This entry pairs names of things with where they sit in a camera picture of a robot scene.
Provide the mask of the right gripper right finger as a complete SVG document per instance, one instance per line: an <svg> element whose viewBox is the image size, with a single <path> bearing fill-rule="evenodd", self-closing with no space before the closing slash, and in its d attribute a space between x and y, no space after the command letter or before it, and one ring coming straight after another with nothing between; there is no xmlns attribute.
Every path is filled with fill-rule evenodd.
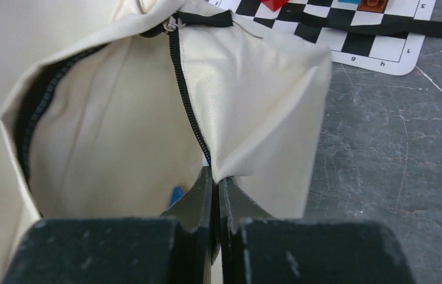
<svg viewBox="0 0 442 284"><path fill-rule="evenodd" d="M272 217L232 178L218 184L224 283L414 283L394 233L373 221Z"/></svg>

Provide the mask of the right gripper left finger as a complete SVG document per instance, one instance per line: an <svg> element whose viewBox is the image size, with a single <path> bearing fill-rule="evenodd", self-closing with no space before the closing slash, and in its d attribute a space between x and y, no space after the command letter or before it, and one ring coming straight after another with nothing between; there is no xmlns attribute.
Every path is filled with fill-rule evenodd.
<svg viewBox="0 0 442 284"><path fill-rule="evenodd" d="M42 219L23 236L4 283L210 283L211 169L153 218Z"/></svg>

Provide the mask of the clear tape roll dispenser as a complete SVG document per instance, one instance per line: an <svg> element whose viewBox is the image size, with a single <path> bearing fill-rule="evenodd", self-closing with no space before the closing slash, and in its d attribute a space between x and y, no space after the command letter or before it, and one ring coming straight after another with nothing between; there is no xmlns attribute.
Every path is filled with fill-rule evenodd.
<svg viewBox="0 0 442 284"><path fill-rule="evenodd" d="M172 207L184 194L185 191L180 186L175 186L171 191L168 207Z"/></svg>

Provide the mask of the cream canvas backpack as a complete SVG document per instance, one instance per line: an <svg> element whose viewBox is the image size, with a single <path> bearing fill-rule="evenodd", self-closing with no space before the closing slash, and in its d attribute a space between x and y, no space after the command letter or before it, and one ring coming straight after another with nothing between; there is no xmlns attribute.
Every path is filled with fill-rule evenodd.
<svg viewBox="0 0 442 284"><path fill-rule="evenodd" d="M48 217L164 210L201 151L167 36L136 29L180 1L0 1L0 280ZM278 217L389 226L418 283L442 283L442 39L389 76L236 14L183 33L186 81L218 176Z"/></svg>

